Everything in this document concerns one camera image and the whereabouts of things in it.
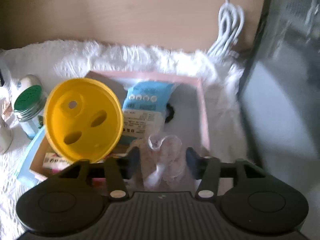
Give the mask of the clear plastic bag of items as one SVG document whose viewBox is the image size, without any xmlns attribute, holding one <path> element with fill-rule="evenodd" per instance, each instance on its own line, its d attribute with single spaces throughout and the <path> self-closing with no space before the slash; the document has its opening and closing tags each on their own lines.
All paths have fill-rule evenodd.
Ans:
<svg viewBox="0 0 320 240">
<path fill-rule="evenodd" d="M 172 134 L 152 134 L 136 139 L 129 150 L 140 152 L 140 170 L 146 191 L 195 191 L 181 139 Z"/>
</svg>

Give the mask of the black curved monitor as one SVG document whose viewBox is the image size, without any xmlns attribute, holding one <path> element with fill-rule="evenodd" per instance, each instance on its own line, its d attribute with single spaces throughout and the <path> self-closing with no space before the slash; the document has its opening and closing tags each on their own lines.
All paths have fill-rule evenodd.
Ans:
<svg viewBox="0 0 320 240">
<path fill-rule="evenodd" d="M 265 0 L 239 100 L 254 161 L 319 179 L 319 0 Z"/>
</svg>

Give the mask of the light blue box lid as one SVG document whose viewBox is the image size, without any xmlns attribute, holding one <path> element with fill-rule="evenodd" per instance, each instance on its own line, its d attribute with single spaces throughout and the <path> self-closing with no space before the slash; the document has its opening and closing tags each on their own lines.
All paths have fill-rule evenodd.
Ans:
<svg viewBox="0 0 320 240">
<path fill-rule="evenodd" d="M 40 182 L 36 179 L 35 175 L 30 172 L 29 168 L 37 150 L 39 149 L 40 143 L 44 139 L 44 135 L 45 130 L 44 127 L 42 127 L 26 148 L 25 154 L 15 172 L 17 180 L 27 188 L 34 187 Z"/>
</svg>

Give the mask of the pink storage box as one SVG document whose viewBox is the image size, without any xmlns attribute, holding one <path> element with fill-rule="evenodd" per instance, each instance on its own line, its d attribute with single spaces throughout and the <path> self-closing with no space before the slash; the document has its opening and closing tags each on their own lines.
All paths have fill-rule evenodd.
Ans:
<svg viewBox="0 0 320 240">
<path fill-rule="evenodd" d="M 89 72 L 58 84 L 44 108 L 44 128 L 30 171 L 43 181 L 63 166 L 98 163 L 132 142 L 166 133 L 174 170 L 185 150 L 210 148 L 202 82 L 193 77 L 141 72 Z"/>
</svg>

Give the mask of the silver lid cotton pad jar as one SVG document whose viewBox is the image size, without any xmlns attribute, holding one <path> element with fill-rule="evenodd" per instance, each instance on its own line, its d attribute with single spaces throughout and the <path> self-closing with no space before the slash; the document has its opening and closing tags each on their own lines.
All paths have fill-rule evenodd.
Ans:
<svg viewBox="0 0 320 240">
<path fill-rule="evenodd" d="M 19 79 L 17 83 L 17 89 L 22 91 L 26 90 L 31 86 L 42 87 L 42 83 L 36 75 L 28 74 L 25 77 L 22 77 L 21 79 Z"/>
</svg>

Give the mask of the white woven table cloth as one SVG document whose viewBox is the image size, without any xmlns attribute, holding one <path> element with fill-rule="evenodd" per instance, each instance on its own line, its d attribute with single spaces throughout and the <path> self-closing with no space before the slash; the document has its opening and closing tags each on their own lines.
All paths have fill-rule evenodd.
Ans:
<svg viewBox="0 0 320 240">
<path fill-rule="evenodd" d="M 197 50 L 170 51 L 157 46 L 104 45 L 95 41 L 53 40 L 23 48 L 1 50 L 1 101 L 11 99 L 16 84 L 36 75 L 45 91 L 60 82 L 84 77 L 91 70 L 158 72 L 196 77 L 204 86 L 211 153 L 225 162 L 247 158 L 248 147 L 236 97 L 244 72 L 234 55 L 221 60 Z"/>
</svg>

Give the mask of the blue and white packet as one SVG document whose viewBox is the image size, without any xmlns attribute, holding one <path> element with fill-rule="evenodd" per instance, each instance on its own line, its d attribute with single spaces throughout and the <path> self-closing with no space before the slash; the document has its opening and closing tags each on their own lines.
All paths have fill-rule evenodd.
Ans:
<svg viewBox="0 0 320 240">
<path fill-rule="evenodd" d="M 159 81 L 143 81 L 130 87 L 122 107 L 124 126 L 119 143 L 129 146 L 136 139 L 162 131 L 175 115 L 169 100 L 177 87 Z"/>
</svg>

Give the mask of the green lid glass jar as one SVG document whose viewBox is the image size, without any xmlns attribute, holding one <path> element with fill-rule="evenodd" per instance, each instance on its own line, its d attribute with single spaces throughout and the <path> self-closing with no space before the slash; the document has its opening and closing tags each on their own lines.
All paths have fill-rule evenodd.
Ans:
<svg viewBox="0 0 320 240">
<path fill-rule="evenodd" d="M 15 100 L 14 114 L 24 133 L 30 140 L 37 135 L 44 124 L 44 106 L 47 94 L 41 85 L 25 89 Z"/>
</svg>

